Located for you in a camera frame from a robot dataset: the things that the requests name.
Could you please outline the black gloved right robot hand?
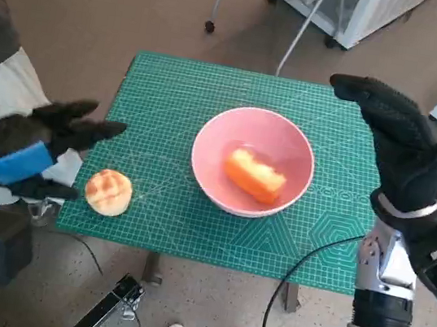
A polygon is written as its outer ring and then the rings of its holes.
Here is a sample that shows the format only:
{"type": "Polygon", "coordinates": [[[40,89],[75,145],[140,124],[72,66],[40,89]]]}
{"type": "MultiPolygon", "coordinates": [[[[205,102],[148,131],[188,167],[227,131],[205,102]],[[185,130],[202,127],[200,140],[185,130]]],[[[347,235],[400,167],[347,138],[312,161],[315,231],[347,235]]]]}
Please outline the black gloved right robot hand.
{"type": "Polygon", "coordinates": [[[380,188],[403,213],[434,205],[437,199],[437,142],[418,105],[371,77],[335,73],[337,98],[358,104],[373,134],[380,188]]]}

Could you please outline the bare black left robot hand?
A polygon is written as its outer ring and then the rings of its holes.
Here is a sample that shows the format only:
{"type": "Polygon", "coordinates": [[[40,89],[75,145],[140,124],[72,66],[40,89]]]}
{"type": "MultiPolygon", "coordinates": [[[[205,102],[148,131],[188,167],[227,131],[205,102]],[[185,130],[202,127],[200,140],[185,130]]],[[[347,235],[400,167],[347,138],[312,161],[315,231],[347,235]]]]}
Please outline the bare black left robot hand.
{"type": "Polygon", "coordinates": [[[15,196],[73,200],[78,191],[70,185],[45,179],[42,173],[58,163],[68,150],[83,151],[122,134],[125,123],[92,121],[87,115],[98,102],[81,100],[37,107],[28,116],[0,119],[0,187],[15,196]]]}

